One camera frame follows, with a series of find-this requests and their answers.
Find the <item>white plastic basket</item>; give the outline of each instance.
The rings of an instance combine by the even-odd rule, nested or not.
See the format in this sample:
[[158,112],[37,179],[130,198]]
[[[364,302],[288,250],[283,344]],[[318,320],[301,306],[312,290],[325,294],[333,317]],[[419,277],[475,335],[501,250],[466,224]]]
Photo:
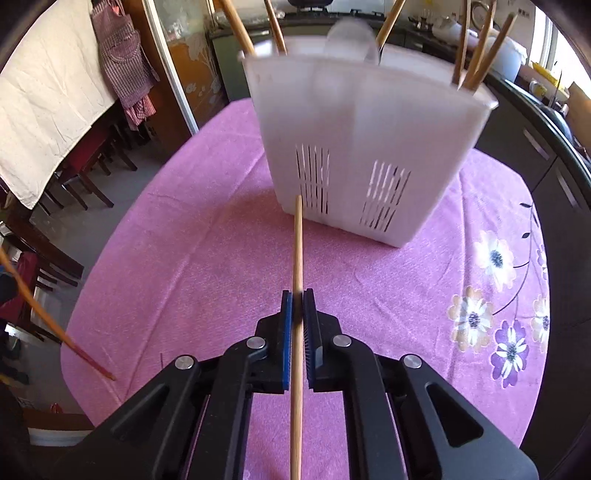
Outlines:
[[483,86],[473,96],[456,91],[453,65],[416,51],[386,45],[378,66],[343,59],[327,37],[285,42],[287,56],[267,41],[243,59],[281,207],[293,214],[301,194],[305,218],[403,246],[496,99]]

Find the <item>purple flower print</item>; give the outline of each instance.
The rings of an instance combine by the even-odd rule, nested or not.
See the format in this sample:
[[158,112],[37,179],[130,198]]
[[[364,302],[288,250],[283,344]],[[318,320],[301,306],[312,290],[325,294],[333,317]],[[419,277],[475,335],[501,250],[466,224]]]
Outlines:
[[525,329],[519,321],[514,320],[513,325],[503,321],[501,328],[495,332],[496,351],[491,355],[492,378],[503,379],[503,388],[517,384],[517,373],[525,370],[527,366],[527,354],[530,347],[525,343]]
[[546,260],[546,249],[544,248],[544,244],[540,245],[540,248],[537,249],[538,252],[538,265],[542,267],[542,277],[544,280],[548,280],[548,262]]

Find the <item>stove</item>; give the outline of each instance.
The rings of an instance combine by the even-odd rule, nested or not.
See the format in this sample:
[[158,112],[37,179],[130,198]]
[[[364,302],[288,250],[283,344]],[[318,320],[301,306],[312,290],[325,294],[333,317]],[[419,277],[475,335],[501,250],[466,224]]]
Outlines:
[[386,16],[383,12],[363,12],[358,8],[352,8],[347,12],[329,12],[324,7],[298,8],[296,12],[286,12],[285,18],[343,18],[356,17],[363,20],[384,21]]

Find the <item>yellow container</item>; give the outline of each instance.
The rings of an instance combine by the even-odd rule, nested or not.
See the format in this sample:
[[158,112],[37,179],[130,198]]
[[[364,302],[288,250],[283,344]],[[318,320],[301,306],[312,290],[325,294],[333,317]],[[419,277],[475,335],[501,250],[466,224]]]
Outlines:
[[548,80],[552,85],[554,85],[555,87],[558,85],[558,79],[555,79],[552,76],[552,74],[547,69],[545,69],[542,65],[540,65],[539,63],[536,63],[536,62],[532,62],[531,65],[536,72],[538,72],[540,75],[542,75],[542,77],[544,77],[546,80]]

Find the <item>white towel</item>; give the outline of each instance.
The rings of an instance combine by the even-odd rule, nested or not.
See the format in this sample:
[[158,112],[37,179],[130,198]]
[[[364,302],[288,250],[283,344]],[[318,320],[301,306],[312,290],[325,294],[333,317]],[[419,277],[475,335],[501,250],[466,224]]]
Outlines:
[[57,0],[0,73],[0,176],[30,209],[115,102],[100,71],[91,10],[90,0]]

